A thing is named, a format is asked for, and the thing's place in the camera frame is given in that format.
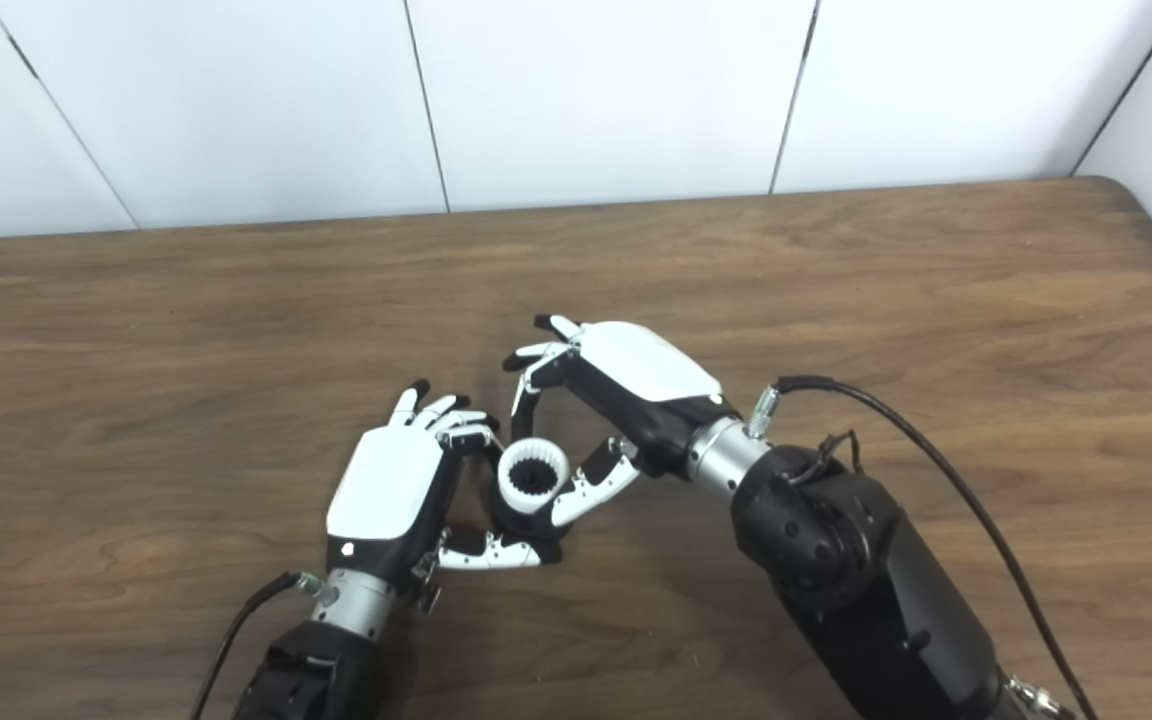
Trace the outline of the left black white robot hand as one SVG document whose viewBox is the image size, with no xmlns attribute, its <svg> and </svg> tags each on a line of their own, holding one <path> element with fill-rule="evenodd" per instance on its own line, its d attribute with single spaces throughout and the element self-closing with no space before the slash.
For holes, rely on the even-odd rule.
<svg viewBox="0 0 1152 720">
<path fill-rule="evenodd" d="M 467 458 L 498 464 L 503 446 L 492 414 L 467 395 L 426 401 L 420 378 L 397 396 L 388 420 L 361 435 L 326 511 L 326 569 L 380 579 L 399 594 L 420 583 L 438 553 Z"/>
</svg>

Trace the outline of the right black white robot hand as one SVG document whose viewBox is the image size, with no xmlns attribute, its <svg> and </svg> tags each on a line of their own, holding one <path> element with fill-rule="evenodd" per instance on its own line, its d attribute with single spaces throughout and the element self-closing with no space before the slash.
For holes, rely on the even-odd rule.
<svg viewBox="0 0 1152 720">
<path fill-rule="evenodd" d="M 554 388 L 614 429 L 543 502 L 544 528 L 563 532 L 639 477 L 696 482 L 708 441 L 741 419 L 707 369 L 644 325 L 562 314 L 538 314 L 535 325 L 554 340 L 516 348 L 500 364 L 518 374 L 511 439 L 532 435 L 540 397 Z"/>
</svg>

